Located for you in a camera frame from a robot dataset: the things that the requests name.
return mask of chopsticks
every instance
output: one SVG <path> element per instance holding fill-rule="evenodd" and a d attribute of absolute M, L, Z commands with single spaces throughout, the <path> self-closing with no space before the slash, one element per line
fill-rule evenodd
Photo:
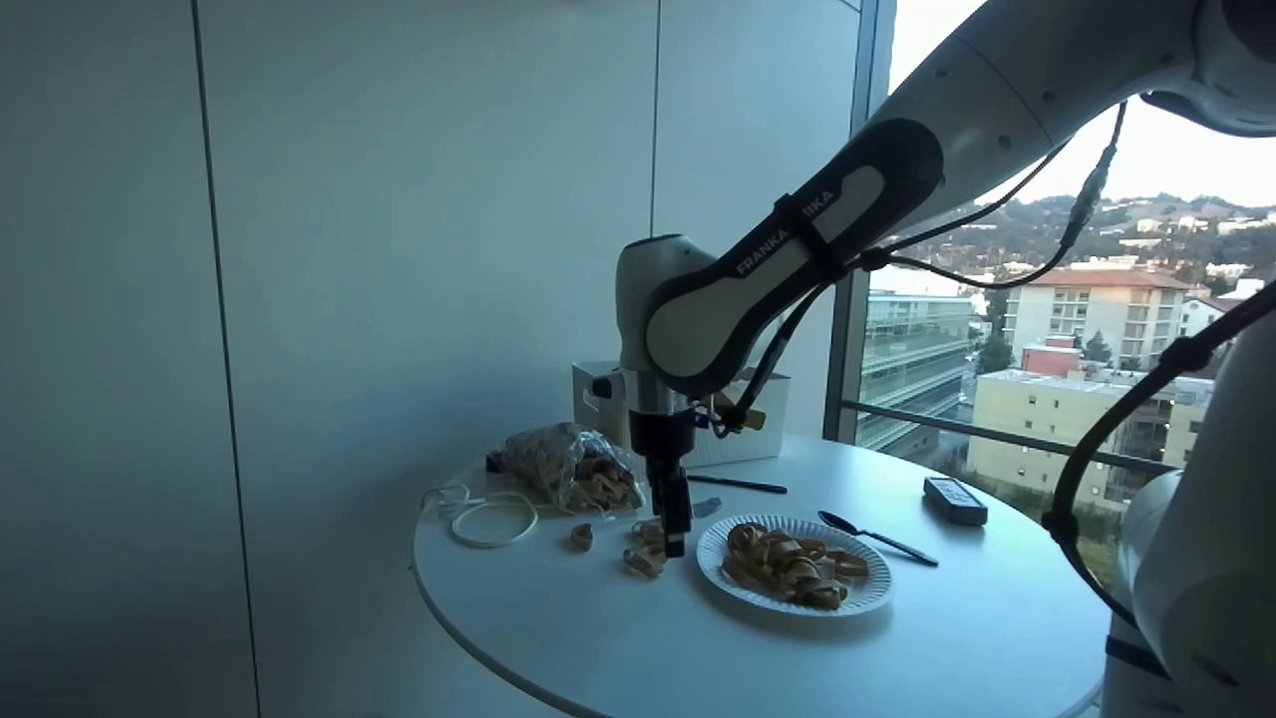
<path fill-rule="evenodd" d="M 685 473 L 685 481 L 738 485 L 738 489 L 762 489 L 762 493 L 789 493 L 789 485 L 782 485 L 782 481 L 746 481 L 746 477 L 723 477 L 723 473 Z"/>

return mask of robotic arm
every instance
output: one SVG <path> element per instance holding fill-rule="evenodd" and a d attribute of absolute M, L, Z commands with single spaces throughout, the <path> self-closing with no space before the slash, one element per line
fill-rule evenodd
<path fill-rule="evenodd" d="M 629 444 L 672 555 L 692 529 L 680 462 L 694 401 L 746 365 L 757 336 L 888 230 L 993 191 L 1129 97 L 1276 135 L 1276 2 L 991 0 L 723 260 L 680 235 L 629 244 L 620 264 Z"/>

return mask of white plate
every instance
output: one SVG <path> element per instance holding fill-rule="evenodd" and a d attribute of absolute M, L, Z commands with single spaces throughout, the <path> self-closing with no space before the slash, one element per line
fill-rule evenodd
<path fill-rule="evenodd" d="M 871 578 L 860 585 L 852 585 L 850 598 L 838 610 L 777 601 L 770 593 L 746 590 L 723 570 L 725 535 L 738 521 L 762 521 L 770 529 L 786 529 L 786 535 L 797 535 L 797 539 L 818 539 L 818 542 L 842 547 L 842 551 L 850 551 L 850 555 L 871 561 Z M 697 558 L 704 575 L 723 593 L 729 593 L 729 598 L 738 598 L 746 607 L 770 610 L 770 613 L 852 618 L 852 613 L 871 613 L 871 610 L 888 601 L 888 565 L 887 565 L 887 558 L 872 547 L 866 547 L 860 539 L 852 539 L 846 529 L 832 529 L 832 525 L 826 525 L 823 520 L 811 520 L 811 516 L 729 516 L 729 520 L 717 520 L 717 521 L 704 525 L 694 558 Z"/>

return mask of city view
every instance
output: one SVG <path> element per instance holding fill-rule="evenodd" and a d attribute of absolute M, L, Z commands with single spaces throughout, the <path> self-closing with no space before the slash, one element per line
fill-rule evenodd
<path fill-rule="evenodd" d="M 892 83 L 972 9 L 933 10 L 933 2 L 902 0 Z M 1082 186 L 1092 154 L 1082 153 L 1076 167 L 1045 171 L 1045 186 L 906 254 L 981 284 L 1036 271 L 1061 244 L 1072 211 L 1070 186 Z M 872 271 L 860 383 L 850 395 L 852 418 L 842 418 L 838 433 L 963 473 L 1040 516 L 1070 445 L 1162 352 L 1221 320 L 1276 271 L 1276 186 L 1259 186 L 1256 171 L 1237 163 L 1215 171 L 1215 183 L 1202 176 L 1195 186 L 1185 186 L 1173 171 L 1155 183 L 1155 163 L 1178 163 L 1178 153 L 1153 161 L 1136 149 L 1116 154 L 1122 163 L 1124 183 L 1110 183 L 1072 250 L 1031 286 L 981 291 L 930 271 Z M 1104 460 L 1116 454 L 1116 462 L 1098 460 L 1085 472 L 1076 516 L 1101 578 L 1113 575 L 1113 539 L 1129 498 L 1191 460 L 1221 363 L 1225 352 L 1163 387 L 1104 444 Z"/>

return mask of round white table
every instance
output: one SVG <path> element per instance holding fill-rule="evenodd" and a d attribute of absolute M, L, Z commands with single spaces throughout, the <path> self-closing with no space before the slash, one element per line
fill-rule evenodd
<path fill-rule="evenodd" d="M 1070 714 L 1098 690 L 1110 610 L 1013 505 L 984 498 L 981 529 L 947 525 L 923 505 L 924 465 L 815 437 L 708 473 L 786 481 L 789 493 L 694 481 L 694 498 L 723 498 L 697 525 L 826 505 L 940 565 L 882 551 L 888 607 L 811 621 L 725 598 L 694 565 L 694 547 L 650 582 L 628 575 L 620 521 L 599 525 L 596 551 L 572 555 L 564 539 L 577 520 L 541 520 L 521 542 L 476 551 L 424 516 L 424 598 L 483 666 L 565 714 L 1032 718 Z"/>

